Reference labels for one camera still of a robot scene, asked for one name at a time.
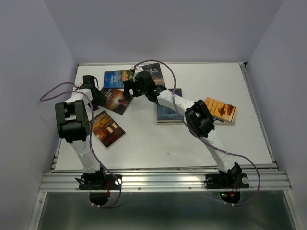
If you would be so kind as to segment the Three Days to See book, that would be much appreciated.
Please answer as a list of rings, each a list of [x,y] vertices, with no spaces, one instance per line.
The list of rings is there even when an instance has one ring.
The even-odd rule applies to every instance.
[[[132,96],[127,99],[120,89],[102,89],[100,92],[106,97],[103,107],[120,115],[124,114],[133,99]]]

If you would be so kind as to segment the Nineteen Eighty-Four blue book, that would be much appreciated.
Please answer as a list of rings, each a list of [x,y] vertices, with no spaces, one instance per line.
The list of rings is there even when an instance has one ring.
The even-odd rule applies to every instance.
[[[160,120],[181,120],[184,116],[181,113],[177,113],[174,110],[172,101],[173,89],[169,89],[162,92],[162,96],[159,97],[157,105],[157,121]]]

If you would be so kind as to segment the orange Huckleberry Finn book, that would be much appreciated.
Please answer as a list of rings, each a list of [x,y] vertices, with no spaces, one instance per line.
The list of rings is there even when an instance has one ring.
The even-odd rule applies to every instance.
[[[205,103],[213,118],[227,123],[235,122],[237,107],[210,97],[206,98]]]

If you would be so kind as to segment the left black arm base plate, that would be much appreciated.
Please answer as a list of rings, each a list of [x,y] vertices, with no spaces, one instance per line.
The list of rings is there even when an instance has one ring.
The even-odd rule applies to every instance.
[[[105,176],[105,179],[98,179],[94,182],[86,181],[83,176],[75,180],[79,183],[80,190],[119,190],[117,180],[109,174]]]

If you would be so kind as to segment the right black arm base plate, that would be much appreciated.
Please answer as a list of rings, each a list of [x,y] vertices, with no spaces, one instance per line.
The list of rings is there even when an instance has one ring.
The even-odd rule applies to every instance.
[[[214,173],[205,175],[204,186],[208,189],[249,188],[249,183],[245,173],[241,173],[236,179]]]

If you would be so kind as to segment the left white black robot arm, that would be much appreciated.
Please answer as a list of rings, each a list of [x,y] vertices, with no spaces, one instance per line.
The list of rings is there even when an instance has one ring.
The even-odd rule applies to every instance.
[[[106,173],[95,159],[90,147],[90,121],[86,106],[92,103],[97,110],[106,102],[106,97],[98,89],[98,80],[92,75],[84,75],[80,86],[82,93],[75,93],[64,102],[56,103],[56,122],[61,139],[75,150],[83,167],[80,178],[76,178],[81,190],[100,190],[106,182]]]

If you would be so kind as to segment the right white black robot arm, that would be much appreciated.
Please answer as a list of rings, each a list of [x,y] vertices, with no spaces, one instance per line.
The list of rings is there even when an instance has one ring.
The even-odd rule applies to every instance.
[[[187,100],[164,86],[156,85],[147,71],[139,72],[133,79],[124,81],[123,85],[126,98],[130,98],[132,90],[134,97],[144,95],[151,102],[175,110],[188,130],[207,145],[219,171],[218,175],[211,176],[209,183],[217,183],[221,188],[241,183],[242,169],[229,153],[223,151],[223,145],[215,132],[214,118],[204,101]]]

